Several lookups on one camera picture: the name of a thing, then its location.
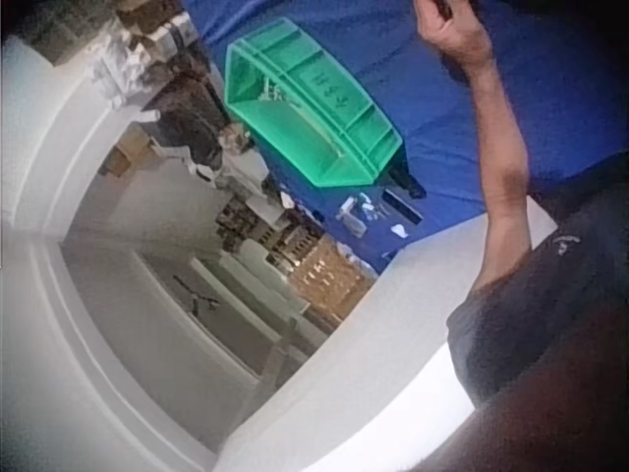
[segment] person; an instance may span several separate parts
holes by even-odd
[[[629,470],[629,186],[595,192],[533,250],[527,148],[489,35],[469,0],[415,6],[420,37],[467,78],[488,217],[481,271],[447,322],[477,409],[416,470]]]

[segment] logo on shorts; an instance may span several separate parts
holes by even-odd
[[[568,249],[575,244],[579,244],[581,242],[581,238],[578,236],[559,236],[552,240],[553,243],[558,244],[559,248],[557,249],[557,254],[559,256],[563,256],[568,252]]]

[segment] plastic bin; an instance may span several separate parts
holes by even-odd
[[[287,19],[230,44],[226,103],[317,187],[368,185],[402,139],[352,76]]]

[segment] blue fabric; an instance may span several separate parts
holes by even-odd
[[[484,210],[477,136],[468,88],[454,81],[417,35],[411,0],[187,0],[213,60],[224,72],[227,45],[288,17],[343,64],[404,139],[413,175],[428,191],[414,203],[424,221],[390,231],[395,217],[353,237],[334,215],[356,189],[313,188],[261,144],[272,172],[291,195],[325,216],[326,229],[377,269],[380,256]],[[604,51],[568,16],[538,18],[497,0],[482,2],[503,81],[530,153],[533,185],[552,186],[629,145],[623,84]],[[379,188],[369,188],[376,199]]]

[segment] fingers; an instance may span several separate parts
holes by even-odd
[[[415,0],[415,11],[418,16],[420,33],[438,30],[443,26],[443,19],[434,0]]]
[[[472,10],[472,5],[470,5],[470,0],[445,0],[454,15],[469,15],[470,13],[474,15],[474,11]]]

